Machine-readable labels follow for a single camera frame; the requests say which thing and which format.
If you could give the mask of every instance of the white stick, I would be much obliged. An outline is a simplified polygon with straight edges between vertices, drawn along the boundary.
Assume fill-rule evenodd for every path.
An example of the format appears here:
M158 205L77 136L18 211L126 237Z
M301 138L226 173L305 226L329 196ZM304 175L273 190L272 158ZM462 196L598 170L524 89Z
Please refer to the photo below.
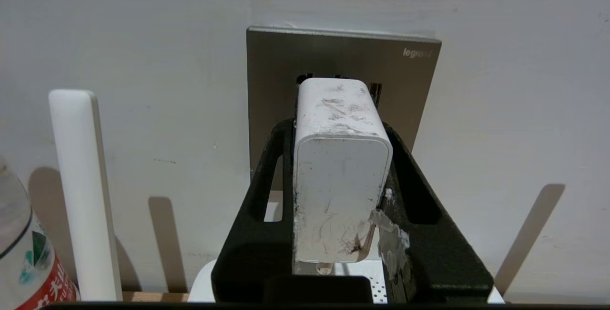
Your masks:
M81 299L122 300L98 101L53 90L49 104Z

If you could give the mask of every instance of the plastic bottle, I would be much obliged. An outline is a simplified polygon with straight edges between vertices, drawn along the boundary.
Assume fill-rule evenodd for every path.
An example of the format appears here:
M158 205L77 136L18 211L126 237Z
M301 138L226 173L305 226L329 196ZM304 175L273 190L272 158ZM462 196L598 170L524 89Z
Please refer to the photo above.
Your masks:
M0 309L33 310L78 299L26 190L0 156Z

